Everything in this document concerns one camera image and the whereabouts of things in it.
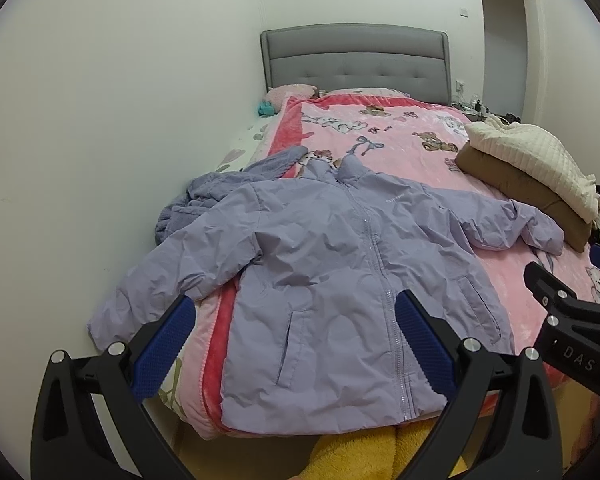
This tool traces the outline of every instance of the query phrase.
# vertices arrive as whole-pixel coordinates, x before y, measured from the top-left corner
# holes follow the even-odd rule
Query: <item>jacket sleeve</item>
[[[259,204],[253,186],[242,186],[145,256],[88,323],[96,346],[129,341],[180,294],[200,300],[240,272],[260,254]]]
[[[469,191],[423,188],[456,216],[471,245],[479,249],[509,249],[522,236],[527,245],[562,254],[563,230],[538,208]]]

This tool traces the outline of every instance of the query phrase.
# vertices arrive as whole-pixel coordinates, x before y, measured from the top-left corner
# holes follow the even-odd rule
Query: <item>pink sheet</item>
[[[341,94],[317,100],[290,97],[269,137],[266,153],[302,144],[313,156],[337,165],[347,153],[359,156],[372,170],[394,174],[435,187],[479,192],[503,198],[495,189],[462,173],[455,164],[467,140],[468,122],[454,108],[424,104],[407,98]],[[292,178],[301,168],[292,168]],[[509,313],[516,351],[531,346],[546,314],[523,282],[523,269],[536,261],[569,285],[579,298],[600,302],[600,279],[592,280],[593,266],[584,254],[565,246],[561,256],[532,250],[522,240],[508,251],[475,251]],[[184,355],[179,397],[191,425],[203,438],[232,433],[222,424],[220,410],[222,365],[226,356],[236,283],[225,285],[206,300],[198,314],[195,337]],[[548,367],[553,386],[564,377]],[[484,410],[493,408],[487,399]]]

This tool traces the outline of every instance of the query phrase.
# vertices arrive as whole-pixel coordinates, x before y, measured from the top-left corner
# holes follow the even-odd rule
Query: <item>bow print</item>
[[[368,146],[366,147],[366,150],[361,153],[362,156],[365,156],[369,150],[374,150],[376,148],[384,148],[384,144],[382,144],[381,142],[372,142],[371,140],[367,139],[365,136],[359,136],[358,143],[356,145],[354,145],[353,148],[351,148],[347,153],[350,153],[351,155],[355,155],[358,146],[362,146],[363,144],[368,144]]]

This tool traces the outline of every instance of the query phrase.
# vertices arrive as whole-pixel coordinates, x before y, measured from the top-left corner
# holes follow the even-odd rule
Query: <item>gray upholstered headboard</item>
[[[419,101],[451,103],[444,32],[336,23],[262,33],[267,87],[305,83],[331,91],[393,88]]]

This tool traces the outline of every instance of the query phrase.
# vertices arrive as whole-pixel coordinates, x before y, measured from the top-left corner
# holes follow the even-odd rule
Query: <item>lavender jacket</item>
[[[247,184],[147,255],[89,324],[103,349],[184,292],[242,271],[222,376],[222,421],[256,434],[344,433],[442,409],[395,321],[410,288],[461,338],[513,352],[509,319],[473,247],[519,236],[553,254],[535,207],[374,173],[354,156],[300,179]]]

